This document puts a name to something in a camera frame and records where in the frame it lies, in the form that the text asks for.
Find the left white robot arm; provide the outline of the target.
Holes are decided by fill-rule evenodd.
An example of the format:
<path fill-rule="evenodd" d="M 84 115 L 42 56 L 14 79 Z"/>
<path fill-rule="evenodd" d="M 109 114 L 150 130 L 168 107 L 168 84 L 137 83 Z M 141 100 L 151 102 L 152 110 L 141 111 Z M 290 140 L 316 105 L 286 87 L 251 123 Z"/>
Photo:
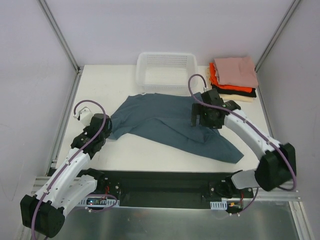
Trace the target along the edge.
<path fill-rule="evenodd" d="M 63 164 L 33 195 L 20 201 L 22 224 L 55 237 L 67 215 L 89 194 L 105 194 L 106 180 L 102 171 L 83 170 L 106 143 L 112 132 L 112 120 L 102 113 L 90 114 L 82 133 L 73 139 Z"/>

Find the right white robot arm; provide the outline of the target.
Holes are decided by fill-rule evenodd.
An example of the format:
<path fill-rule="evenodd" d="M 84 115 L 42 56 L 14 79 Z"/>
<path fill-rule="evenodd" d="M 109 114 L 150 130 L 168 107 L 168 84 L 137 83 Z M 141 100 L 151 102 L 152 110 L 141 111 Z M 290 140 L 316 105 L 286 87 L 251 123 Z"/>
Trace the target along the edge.
<path fill-rule="evenodd" d="M 209 129 L 223 126 L 233 131 L 253 151 L 259 164 L 255 169 L 240 170 L 229 176 L 223 185 L 230 197 L 237 197 L 247 188 L 269 192 L 289 180 L 291 190 L 297 186 L 296 151 L 292 144 L 282 144 L 262 132 L 233 100 L 223 101 L 215 89 L 195 97 L 191 107 L 191 124 Z"/>

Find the blue-grey t shirt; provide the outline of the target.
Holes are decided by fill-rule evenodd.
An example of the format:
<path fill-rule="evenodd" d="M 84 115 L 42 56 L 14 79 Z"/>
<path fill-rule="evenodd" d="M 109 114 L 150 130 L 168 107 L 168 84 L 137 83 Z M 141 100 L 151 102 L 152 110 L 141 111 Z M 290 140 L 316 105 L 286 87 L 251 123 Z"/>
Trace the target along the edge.
<path fill-rule="evenodd" d="M 244 155 L 218 130 L 191 125 L 191 96 L 146 93 L 128 96 L 111 116 L 110 139 L 133 134 L 194 155 L 236 164 Z"/>

